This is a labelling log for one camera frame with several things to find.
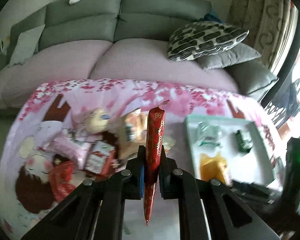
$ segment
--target white tray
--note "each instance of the white tray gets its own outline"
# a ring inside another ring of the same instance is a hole
[[[221,128],[223,137],[220,152],[227,160],[233,179],[248,183],[255,182],[264,186],[274,180],[265,145],[254,122],[245,119],[191,114],[186,117],[185,125],[194,175],[197,179],[200,179],[200,154],[205,153],[210,157],[214,157],[219,152],[213,147],[197,144],[199,122],[218,125]],[[238,150],[235,132],[239,129],[250,132],[253,147],[248,154],[241,153]]]

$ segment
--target blue cloth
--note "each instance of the blue cloth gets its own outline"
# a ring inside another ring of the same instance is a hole
[[[211,13],[206,14],[203,18],[201,18],[199,20],[200,22],[206,22],[206,21],[210,21],[210,22],[217,22],[217,23],[223,23],[218,17],[214,16]]]

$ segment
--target red sausage wrapper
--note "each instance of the red sausage wrapper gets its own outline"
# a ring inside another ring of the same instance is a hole
[[[149,111],[146,137],[146,166],[145,166],[145,194],[143,208],[146,225],[150,220],[155,189],[157,186],[162,137],[164,132],[165,111],[159,107]]]
[[[69,161],[55,166],[52,171],[49,172],[51,190],[58,203],[63,201],[75,190],[75,185],[70,183],[73,168],[74,163]]]

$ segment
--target patterned pillow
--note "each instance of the patterned pillow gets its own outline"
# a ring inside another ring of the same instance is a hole
[[[169,40],[170,60],[193,60],[233,48],[249,30],[217,22],[194,22],[176,30]]]

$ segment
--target food package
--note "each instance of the food package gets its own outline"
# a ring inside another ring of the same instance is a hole
[[[109,119],[110,116],[105,110],[96,108],[87,116],[85,128],[90,134],[101,133],[107,129]]]
[[[49,172],[49,182],[52,193],[58,203],[63,201],[71,192],[75,190],[75,185],[71,184],[74,163],[71,161],[56,165]]]
[[[106,176],[113,163],[114,154],[114,146],[105,142],[97,142],[87,157],[84,169],[94,174]]]
[[[99,141],[100,133],[109,129],[109,120],[110,116],[101,108],[72,115],[73,127],[76,130],[75,139],[89,142]]]
[[[78,165],[78,169],[82,170],[91,145],[88,142],[80,142],[72,139],[72,134],[67,129],[63,129],[57,133],[56,137],[50,143],[45,143],[43,150],[58,153],[74,161]]]
[[[139,145],[146,144],[147,115],[138,108],[119,120],[119,159],[138,152]]]
[[[253,141],[249,131],[237,130],[235,133],[239,151],[249,153],[253,147]]]
[[[221,156],[220,152],[214,157],[200,154],[200,177],[204,181],[218,179],[227,186],[232,185],[232,177],[227,166],[227,160]]]
[[[164,119],[165,111],[159,107],[149,111],[146,135],[145,192],[143,200],[146,224],[148,224],[150,220],[158,179]]]
[[[199,146],[211,145],[213,147],[221,146],[222,132],[219,126],[209,125],[204,122],[198,124],[197,141]]]

